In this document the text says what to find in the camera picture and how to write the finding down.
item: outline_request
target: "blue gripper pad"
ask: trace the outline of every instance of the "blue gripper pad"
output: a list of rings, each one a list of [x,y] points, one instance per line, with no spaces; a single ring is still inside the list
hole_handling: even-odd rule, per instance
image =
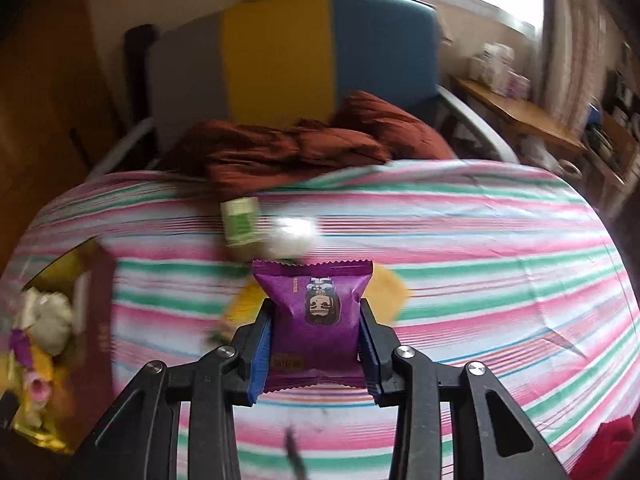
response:
[[[373,348],[371,336],[367,325],[364,322],[362,313],[360,313],[360,335],[358,336],[358,358],[364,371],[364,379],[367,383],[367,391],[369,395],[373,397],[375,402],[378,402],[380,395],[382,395],[382,388],[380,387],[380,362],[378,356]]]
[[[271,356],[271,319],[265,323],[255,349],[254,358],[251,361],[251,375],[249,389],[247,391],[249,401],[255,404],[258,396],[264,391],[264,383],[269,373],[269,360]]]

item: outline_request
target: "brown blanket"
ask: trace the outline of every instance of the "brown blanket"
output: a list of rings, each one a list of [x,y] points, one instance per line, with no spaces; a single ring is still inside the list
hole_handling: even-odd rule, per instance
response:
[[[348,123],[348,128],[333,122]],[[301,121],[287,130],[196,124],[158,169],[207,177],[220,202],[295,184],[341,168],[385,164],[393,158],[455,158],[440,135],[400,108],[358,92],[330,126]]]

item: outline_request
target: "bed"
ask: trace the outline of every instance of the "bed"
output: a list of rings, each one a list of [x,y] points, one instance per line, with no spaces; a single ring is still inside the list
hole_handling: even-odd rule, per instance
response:
[[[266,215],[312,215],[323,244],[306,262],[370,258],[409,288],[395,329],[438,362],[481,360],[570,469],[601,422],[640,397],[639,319],[606,229],[564,181],[491,161],[399,161],[353,168],[259,195]],[[197,359],[249,270],[226,261],[203,181],[113,173],[47,205],[0,281],[22,286],[91,236],[118,261],[112,360],[119,391],[146,362]],[[387,478],[396,410],[365,390],[313,386],[236,408],[243,479],[288,478],[292,428],[310,478]],[[178,476],[186,478],[188,409]],[[443,476],[452,478],[443,410]]]

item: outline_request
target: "chair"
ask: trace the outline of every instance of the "chair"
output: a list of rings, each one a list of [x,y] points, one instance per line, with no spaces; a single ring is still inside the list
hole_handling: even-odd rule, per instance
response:
[[[438,85],[440,38],[435,9],[415,0],[263,0],[193,20],[151,47],[152,117],[88,178],[112,171],[153,131],[162,155],[196,121],[283,127],[327,120],[356,90],[432,125],[443,104],[494,158],[517,164],[508,144]]]

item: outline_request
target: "purple snack package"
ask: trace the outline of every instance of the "purple snack package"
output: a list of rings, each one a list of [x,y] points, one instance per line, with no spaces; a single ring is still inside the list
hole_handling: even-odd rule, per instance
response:
[[[360,297],[373,263],[254,261],[253,272],[276,304],[264,391],[319,383],[365,388],[357,359]]]
[[[25,330],[18,330],[17,328],[11,330],[10,347],[14,351],[15,360],[27,370],[32,370],[31,342]]]

